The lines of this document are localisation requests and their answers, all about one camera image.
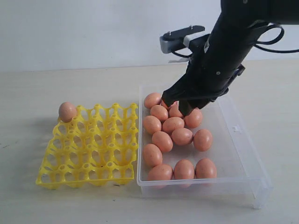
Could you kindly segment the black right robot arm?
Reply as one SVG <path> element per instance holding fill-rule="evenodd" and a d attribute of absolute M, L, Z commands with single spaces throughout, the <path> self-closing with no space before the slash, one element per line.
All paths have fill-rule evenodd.
<path fill-rule="evenodd" d="M 167 32 L 160 37 L 161 51 L 177 54 L 189 49 L 185 74 L 162 94 L 169 107 L 179 103 L 179 111 L 188 115 L 226 94 L 229 86 L 244 71 L 242 62 L 253 47 L 267 51 L 284 31 L 273 40 L 259 37 L 273 28 L 297 25 L 299 3 L 296 0 L 223 0 L 221 13 L 211 33 L 203 26 Z"/>

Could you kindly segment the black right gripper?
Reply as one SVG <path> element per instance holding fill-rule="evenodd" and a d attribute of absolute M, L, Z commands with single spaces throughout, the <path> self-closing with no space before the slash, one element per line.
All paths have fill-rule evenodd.
<path fill-rule="evenodd" d="M 228 93 L 229 86 L 245 70 L 241 58 L 229 54 L 229 40 L 211 33 L 199 41 L 185 74 L 162 94 L 168 106 L 179 102 L 183 116 Z"/>

